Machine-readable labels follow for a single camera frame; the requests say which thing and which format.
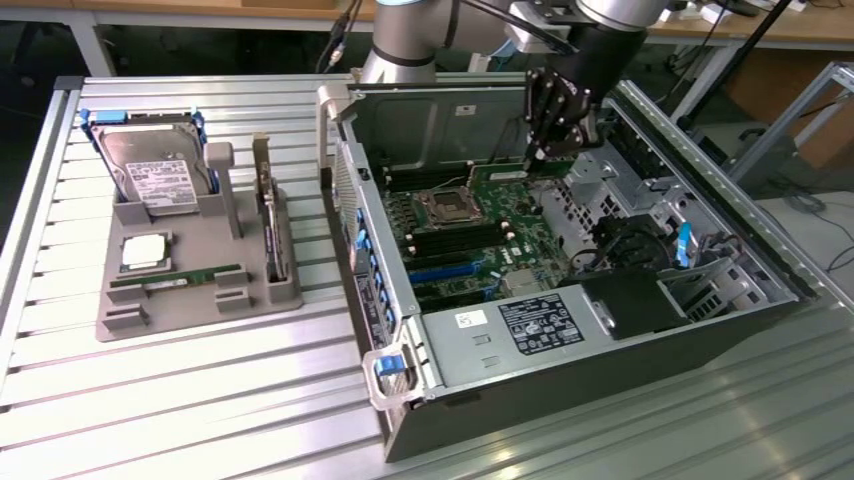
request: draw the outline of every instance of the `blue ram slot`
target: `blue ram slot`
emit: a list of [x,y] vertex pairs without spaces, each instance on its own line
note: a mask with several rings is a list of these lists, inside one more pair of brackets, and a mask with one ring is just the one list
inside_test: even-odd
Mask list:
[[457,267],[441,268],[439,270],[428,270],[425,272],[412,272],[409,273],[409,283],[424,283],[453,277],[465,277],[477,273],[477,270],[480,270],[480,262]]

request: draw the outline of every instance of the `wooden table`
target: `wooden table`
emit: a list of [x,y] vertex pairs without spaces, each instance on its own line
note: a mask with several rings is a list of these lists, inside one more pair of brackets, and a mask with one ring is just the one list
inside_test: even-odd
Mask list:
[[[348,4],[348,0],[337,1],[333,10],[312,10],[243,7],[240,0],[34,0],[34,3],[33,0],[0,0],[0,20],[50,21],[69,25],[91,75],[107,77],[115,75],[115,69],[97,35],[97,25],[325,31]],[[355,31],[372,30],[375,11],[373,0],[367,0]],[[764,13],[755,18],[732,15],[718,26],[707,42],[708,46],[716,48],[706,57],[700,74],[674,112],[674,118],[696,104],[763,16]],[[802,13],[788,10],[758,46],[854,51],[851,25],[854,5],[838,9],[807,6]],[[703,20],[658,23],[650,29],[647,42],[698,45],[710,28],[711,24]],[[485,68],[484,58],[472,56],[469,70]]]

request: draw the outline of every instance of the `floor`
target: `floor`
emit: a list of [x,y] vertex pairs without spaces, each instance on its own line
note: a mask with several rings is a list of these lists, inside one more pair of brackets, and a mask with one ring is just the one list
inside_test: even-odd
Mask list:
[[[49,102],[57,75],[87,75],[85,64],[70,34],[58,25],[48,25],[36,35],[32,48],[18,60],[12,57],[22,24],[0,23],[0,245],[10,222],[21,182],[36,144],[42,112]],[[235,31],[219,29],[163,29],[156,27],[107,27],[109,43],[120,75],[237,75],[311,73],[327,36],[309,32]],[[361,66],[371,47],[369,34],[353,34],[336,70]],[[630,66],[627,76],[651,98],[671,89],[676,77],[664,68],[672,47],[646,46]],[[439,71],[464,71],[468,55],[439,52]],[[500,68],[523,70],[542,59],[514,57]],[[683,83],[664,109],[672,108]],[[746,119],[743,112],[723,95],[714,99],[700,120],[727,122]]]

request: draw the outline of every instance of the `warning label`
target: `warning label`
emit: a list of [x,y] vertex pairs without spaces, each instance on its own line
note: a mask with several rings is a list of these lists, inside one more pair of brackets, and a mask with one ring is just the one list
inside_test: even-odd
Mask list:
[[584,337],[556,293],[499,305],[516,348],[524,355],[582,342]]
[[196,203],[185,161],[128,163],[125,168],[145,207]]

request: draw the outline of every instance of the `cpu socket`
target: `cpu socket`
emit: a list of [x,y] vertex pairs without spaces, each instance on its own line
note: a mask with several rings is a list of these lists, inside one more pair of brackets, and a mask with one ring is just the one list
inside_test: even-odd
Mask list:
[[480,208],[465,187],[428,190],[416,195],[433,226],[475,222],[483,218]]

